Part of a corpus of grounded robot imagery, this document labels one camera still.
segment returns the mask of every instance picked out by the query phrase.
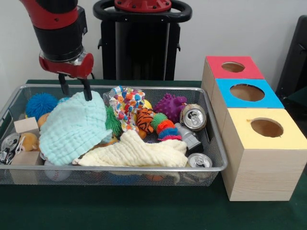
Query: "white wall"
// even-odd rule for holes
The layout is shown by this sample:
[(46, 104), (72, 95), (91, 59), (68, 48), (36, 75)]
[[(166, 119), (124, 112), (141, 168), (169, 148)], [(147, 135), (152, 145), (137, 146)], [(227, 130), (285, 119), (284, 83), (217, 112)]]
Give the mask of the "white wall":
[[(100, 21), (92, 14), (96, 0), (79, 0), (86, 10), (89, 33), (83, 44), (95, 58), (94, 74), (102, 78)], [(181, 24), (181, 52), (176, 80), (201, 80), (205, 55), (250, 55), (276, 87), (297, 19), (306, 0), (185, 0), (193, 8)], [(5, 0), (0, 7), (0, 108), (27, 79), (56, 79), (41, 69), (39, 46), (24, 6)]]

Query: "green spiky toy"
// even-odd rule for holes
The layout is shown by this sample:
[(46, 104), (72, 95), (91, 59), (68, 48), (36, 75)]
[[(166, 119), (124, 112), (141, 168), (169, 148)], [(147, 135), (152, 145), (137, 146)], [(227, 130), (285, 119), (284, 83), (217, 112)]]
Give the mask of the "green spiky toy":
[(163, 113), (157, 113), (154, 117), (153, 120), (151, 121), (151, 125), (154, 128), (154, 130), (157, 130), (158, 125), (164, 121), (167, 120), (167, 116), (164, 115)]
[(106, 108), (106, 115), (106, 129), (111, 129), (113, 131), (113, 135), (118, 137), (122, 132), (121, 124), (115, 117), (113, 108), (111, 106)]

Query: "yellow box top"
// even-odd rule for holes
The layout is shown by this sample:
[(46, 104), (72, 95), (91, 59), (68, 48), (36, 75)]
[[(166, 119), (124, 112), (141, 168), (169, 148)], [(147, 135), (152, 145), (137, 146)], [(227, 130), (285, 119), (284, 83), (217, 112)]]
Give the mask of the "yellow box top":
[(245, 149), (307, 150), (307, 139), (284, 109), (229, 108)]

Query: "red box top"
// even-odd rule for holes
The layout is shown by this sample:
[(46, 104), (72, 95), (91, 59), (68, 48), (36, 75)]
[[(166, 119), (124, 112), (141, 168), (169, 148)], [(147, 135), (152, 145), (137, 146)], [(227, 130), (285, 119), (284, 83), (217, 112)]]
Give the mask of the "red box top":
[(251, 57), (207, 56), (206, 58), (215, 78), (264, 79)]

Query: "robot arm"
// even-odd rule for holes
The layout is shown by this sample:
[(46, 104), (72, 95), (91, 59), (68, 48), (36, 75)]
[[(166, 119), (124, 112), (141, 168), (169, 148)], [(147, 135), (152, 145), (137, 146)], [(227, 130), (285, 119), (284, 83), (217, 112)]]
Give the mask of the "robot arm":
[(87, 33), (85, 11), (78, 0), (20, 0), (28, 11), (39, 45), (41, 67), (59, 74), (64, 94), (69, 94), (65, 77), (78, 78), (84, 96), (92, 99), (87, 76), (92, 72), (94, 57), (86, 53), (82, 37)]

